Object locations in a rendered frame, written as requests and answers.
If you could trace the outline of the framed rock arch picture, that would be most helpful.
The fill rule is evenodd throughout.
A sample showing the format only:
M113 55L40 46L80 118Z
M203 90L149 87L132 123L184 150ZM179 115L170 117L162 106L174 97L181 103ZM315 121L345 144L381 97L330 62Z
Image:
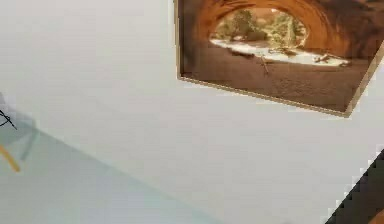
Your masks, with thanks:
M383 56L384 0L173 0L177 77L349 117Z

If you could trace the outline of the white chair with wooden legs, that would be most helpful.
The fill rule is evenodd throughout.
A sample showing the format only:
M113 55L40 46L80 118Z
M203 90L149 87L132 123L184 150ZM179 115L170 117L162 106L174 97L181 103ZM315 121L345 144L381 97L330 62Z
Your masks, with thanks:
M0 158L9 164L13 171L20 172L21 167L12 155L11 146L20 140L26 140L20 155L20 160L25 161L38 136L36 120L13 108L0 92Z

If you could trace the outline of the dark brown furniture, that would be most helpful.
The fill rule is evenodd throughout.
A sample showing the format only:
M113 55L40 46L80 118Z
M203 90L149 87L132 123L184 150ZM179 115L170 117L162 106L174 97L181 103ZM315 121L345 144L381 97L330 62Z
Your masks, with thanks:
M324 224L384 224L384 149Z

